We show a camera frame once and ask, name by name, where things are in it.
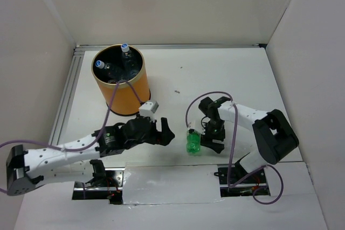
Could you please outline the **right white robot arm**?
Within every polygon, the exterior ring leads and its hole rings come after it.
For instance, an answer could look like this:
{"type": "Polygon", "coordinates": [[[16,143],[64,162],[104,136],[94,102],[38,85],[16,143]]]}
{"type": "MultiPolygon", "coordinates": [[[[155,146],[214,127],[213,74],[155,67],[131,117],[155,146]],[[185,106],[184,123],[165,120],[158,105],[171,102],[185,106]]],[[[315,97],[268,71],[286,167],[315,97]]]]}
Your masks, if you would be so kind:
{"type": "Polygon", "coordinates": [[[199,110],[210,119],[201,137],[201,145],[221,153],[224,148],[224,122],[237,123],[254,133],[257,147],[235,163],[235,176],[242,183],[254,176],[254,170],[275,165],[299,146],[299,139],[284,114],[277,109],[261,111],[234,104],[230,98],[213,101],[204,98],[199,110]]]}

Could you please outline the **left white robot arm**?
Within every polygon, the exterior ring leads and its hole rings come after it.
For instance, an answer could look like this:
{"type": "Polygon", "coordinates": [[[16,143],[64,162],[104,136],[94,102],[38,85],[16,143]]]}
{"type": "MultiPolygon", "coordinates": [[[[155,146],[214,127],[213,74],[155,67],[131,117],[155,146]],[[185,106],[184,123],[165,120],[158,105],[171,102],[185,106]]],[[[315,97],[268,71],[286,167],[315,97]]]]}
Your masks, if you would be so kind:
{"type": "Polygon", "coordinates": [[[72,141],[41,149],[12,147],[6,161],[6,190],[9,196],[24,195],[52,183],[82,182],[101,186],[107,180],[102,158],[120,155],[137,145],[168,145],[175,137],[168,120],[156,121],[138,115],[126,123],[106,126],[72,141]]]}

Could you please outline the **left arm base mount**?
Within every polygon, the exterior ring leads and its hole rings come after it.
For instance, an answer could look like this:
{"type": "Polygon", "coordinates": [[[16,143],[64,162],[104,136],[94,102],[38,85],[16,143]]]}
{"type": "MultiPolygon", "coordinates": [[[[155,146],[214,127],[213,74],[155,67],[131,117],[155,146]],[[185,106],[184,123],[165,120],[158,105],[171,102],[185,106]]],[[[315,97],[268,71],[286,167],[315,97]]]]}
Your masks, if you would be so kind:
{"type": "Polygon", "coordinates": [[[100,159],[90,160],[92,178],[75,182],[72,200],[108,200],[109,204],[122,205],[124,168],[106,168],[100,159]]]}

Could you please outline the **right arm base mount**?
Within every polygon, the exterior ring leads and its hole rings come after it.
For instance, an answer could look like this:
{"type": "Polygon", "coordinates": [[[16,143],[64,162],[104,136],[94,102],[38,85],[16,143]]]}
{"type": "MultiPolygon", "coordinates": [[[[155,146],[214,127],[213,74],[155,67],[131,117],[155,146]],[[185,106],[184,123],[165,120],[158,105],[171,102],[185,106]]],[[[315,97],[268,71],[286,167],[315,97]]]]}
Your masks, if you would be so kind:
{"type": "Polygon", "coordinates": [[[258,196],[269,196],[270,191],[267,184],[266,175],[263,169],[255,174],[244,179],[233,188],[229,188],[227,184],[227,171],[226,165],[219,165],[213,175],[218,179],[220,196],[225,197],[247,197],[251,196],[254,191],[258,196]]]}

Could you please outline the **clear bottle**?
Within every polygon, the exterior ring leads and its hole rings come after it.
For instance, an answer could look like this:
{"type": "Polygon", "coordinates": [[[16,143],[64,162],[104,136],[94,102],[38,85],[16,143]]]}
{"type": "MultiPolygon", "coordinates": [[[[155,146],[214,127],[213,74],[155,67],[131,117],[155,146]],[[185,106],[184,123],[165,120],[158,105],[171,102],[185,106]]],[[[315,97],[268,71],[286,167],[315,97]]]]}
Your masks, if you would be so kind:
{"type": "Polygon", "coordinates": [[[136,57],[135,55],[133,55],[129,45],[126,43],[121,45],[121,51],[122,63],[127,72],[127,77],[128,79],[132,79],[139,73],[139,65],[137,63],[136,57]]]}
{"type": "Polygon", "coordinates": [[[101,60],[95,62],[95,74],[104,82],[127,80],[127,74],[121,67],[101,60]]]}

